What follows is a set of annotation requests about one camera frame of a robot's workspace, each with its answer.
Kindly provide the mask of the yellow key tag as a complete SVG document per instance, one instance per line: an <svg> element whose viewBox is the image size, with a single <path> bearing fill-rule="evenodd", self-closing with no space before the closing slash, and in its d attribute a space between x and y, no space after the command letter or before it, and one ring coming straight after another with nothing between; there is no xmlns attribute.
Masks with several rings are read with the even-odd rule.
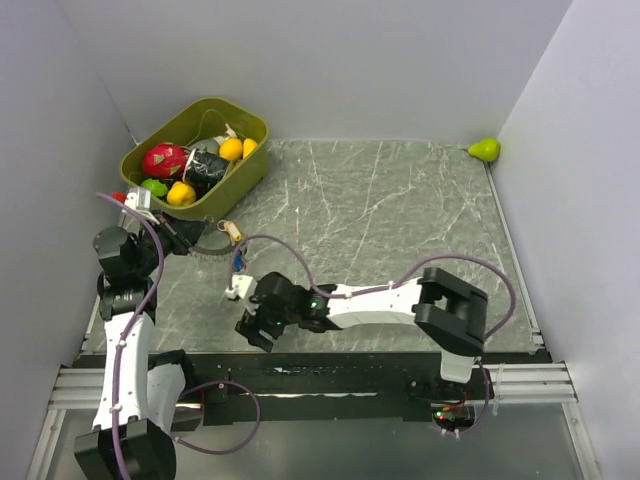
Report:
<svg viewBox="0 0 640 480"><path fill-rule="evenodd" d="M217 229L226 233L233 244L237 244L243 240L243 233L234 221L220 220L217 223Z"/></svg>

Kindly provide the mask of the metal disc with key rings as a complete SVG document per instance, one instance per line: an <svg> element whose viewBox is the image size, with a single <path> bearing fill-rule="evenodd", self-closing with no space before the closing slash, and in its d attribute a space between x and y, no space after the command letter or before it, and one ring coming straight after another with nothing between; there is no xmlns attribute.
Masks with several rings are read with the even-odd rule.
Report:
<svg viewBox="0 0 640 480"><path fill-rule="evenodd" d="M228 256L233 250L232 240L221 232L203 235L191 248L193 254L214 258Z"/></svg>

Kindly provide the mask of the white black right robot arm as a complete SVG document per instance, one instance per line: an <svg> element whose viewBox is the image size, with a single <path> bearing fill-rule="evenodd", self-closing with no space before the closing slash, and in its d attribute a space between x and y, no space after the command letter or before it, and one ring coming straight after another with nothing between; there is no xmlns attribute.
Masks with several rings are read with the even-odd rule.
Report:
<svg viewBox="0 0 640 480"><path fill-rule="evenodd" d="M437 387L452 399L470 389L475 360L484 352L487 294L440 268L427 268L398 286L370 287L304 288L278 272L259 280L234 274L225 297L244 308L236 332L265 352L288 325L314 333L366 325L414 326L440 347Z"/></svg>

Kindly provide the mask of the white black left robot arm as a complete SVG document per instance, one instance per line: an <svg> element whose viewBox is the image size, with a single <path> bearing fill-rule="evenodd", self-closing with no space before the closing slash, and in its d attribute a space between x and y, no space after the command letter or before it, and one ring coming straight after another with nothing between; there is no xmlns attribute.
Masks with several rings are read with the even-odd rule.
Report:
<svg viewBox="0 0 640 480"><path fill-rule="evenodd" d="M104 379L90 432L74 441L88 479L172 479L177 461L171 426L177 402L191 399L198 378L184 350L149 356L162 260L187 255L202 221L157 214L138 232L102 230L92 246L102 269L99 315L106 339Z"/></svg>

